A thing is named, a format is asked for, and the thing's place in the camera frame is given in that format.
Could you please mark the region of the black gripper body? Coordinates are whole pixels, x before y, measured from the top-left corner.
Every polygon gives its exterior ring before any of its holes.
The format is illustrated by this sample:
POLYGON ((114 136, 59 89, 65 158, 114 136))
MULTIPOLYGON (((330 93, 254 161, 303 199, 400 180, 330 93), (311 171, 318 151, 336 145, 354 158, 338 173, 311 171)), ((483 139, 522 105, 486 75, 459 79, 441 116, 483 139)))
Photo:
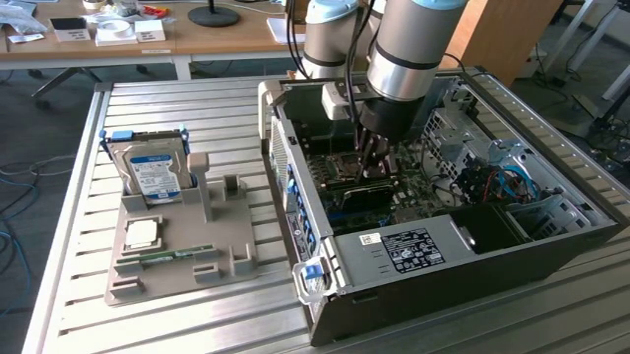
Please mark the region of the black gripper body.
POLYGON ((422 98, 411 101, 396 101, 387 98, 366 100, 359 114, 362 126, 390 142, 398 143, 407 135, 422 98))

